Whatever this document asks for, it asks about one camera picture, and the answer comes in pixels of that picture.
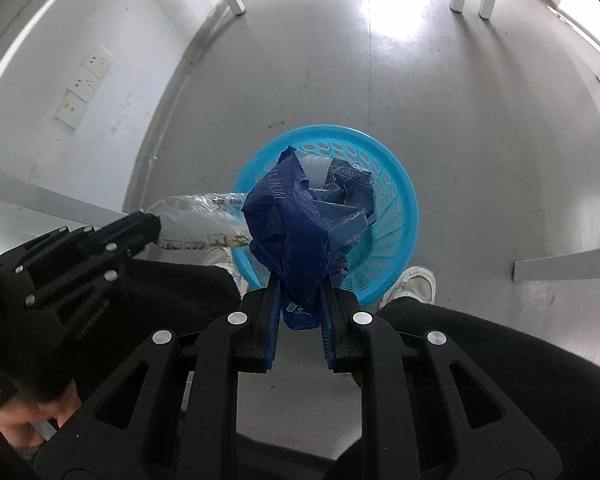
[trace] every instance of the electrical outlet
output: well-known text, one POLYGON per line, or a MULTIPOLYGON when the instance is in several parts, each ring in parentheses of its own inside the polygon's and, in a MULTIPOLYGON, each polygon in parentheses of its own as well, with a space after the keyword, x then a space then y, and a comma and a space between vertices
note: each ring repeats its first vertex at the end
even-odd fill
POLYGON ((78 75, 75 77, 74 82, 69 86, 68 90, 88 103, 93 98, 93 94, 95 94, 99 84, 100 79, 93 75, 90 70, 87 70, 86 67, 80 65, 78 75))
POLYGON ((80 126, 80 122, 86 111, 87 103, 76 94, 67 92, 56 112, 56 117, 75 130, 80 126))
POLYGON ((111 66, 111 56, 101 46, 96 45, 82 64, 102 79, 111 66))

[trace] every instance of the clear plastic bag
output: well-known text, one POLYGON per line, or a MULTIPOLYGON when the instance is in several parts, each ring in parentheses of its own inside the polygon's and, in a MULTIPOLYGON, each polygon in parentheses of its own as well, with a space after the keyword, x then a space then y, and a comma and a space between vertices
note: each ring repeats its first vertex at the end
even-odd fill
POLYGON ((241 247, 251 240, 240 211, 245 198, 244 193, 168 196, 146 212, 160 217, 163 249, 241 247))

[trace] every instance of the shoe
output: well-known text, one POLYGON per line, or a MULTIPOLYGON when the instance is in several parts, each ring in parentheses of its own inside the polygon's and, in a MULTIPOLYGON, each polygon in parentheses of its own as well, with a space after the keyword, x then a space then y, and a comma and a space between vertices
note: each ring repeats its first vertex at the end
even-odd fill
POLYGON ((433 304, 436 299, 436 278, 426 267, 413 266, 405 269, 400 278, 384 294, 380 308, 395 298, 415 298, 421 303, 433 304))
POLYGON ((234 256, 230 248, 214 247, 206 254, 205 259, 202 260, 202 264, 204 266, 213 265, 222 267, 226 270, 234 279, 235 286, 238 287, 238 291, 240 292, 240 297, 243 297, 249 290, 249 282, 243 278, 238 267, 235 266, 234 256))

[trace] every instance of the dark blue plastic bag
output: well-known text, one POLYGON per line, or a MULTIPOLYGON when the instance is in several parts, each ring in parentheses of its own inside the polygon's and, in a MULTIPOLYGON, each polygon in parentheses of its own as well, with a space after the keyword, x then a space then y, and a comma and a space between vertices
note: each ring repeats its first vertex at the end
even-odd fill
POLYGON ((344 160, 307 156, 310 180, 289 146, 247 195, 242 211, 252 255, 282 282, 282 314, 293 330, 320 326, 320 286, 347 275, 346 254, 375 221, 373 177, 344 160))

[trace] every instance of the pant leg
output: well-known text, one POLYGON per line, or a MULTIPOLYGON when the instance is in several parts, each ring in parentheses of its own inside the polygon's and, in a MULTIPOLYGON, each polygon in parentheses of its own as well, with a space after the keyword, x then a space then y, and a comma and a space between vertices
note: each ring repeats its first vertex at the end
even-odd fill
MULTIPOLYGON (((600 439, 598 366, 516 330, 413 298, 397 298, 378 315, 400 332, 446 333, 555 446, 565 466, 561 477, 576 478, 568 476, 570 464, 582 466, 586 456, 575 459, 600 439)), ((341 459, 325 479, 360 478, 360 443, 341 459)))
POLYGON ((153 332, 204 330, 240 307, 234 280, 216 266, 130 260, 120 284, 120 299, 84 338, 74 363, 83 400, 153 332))

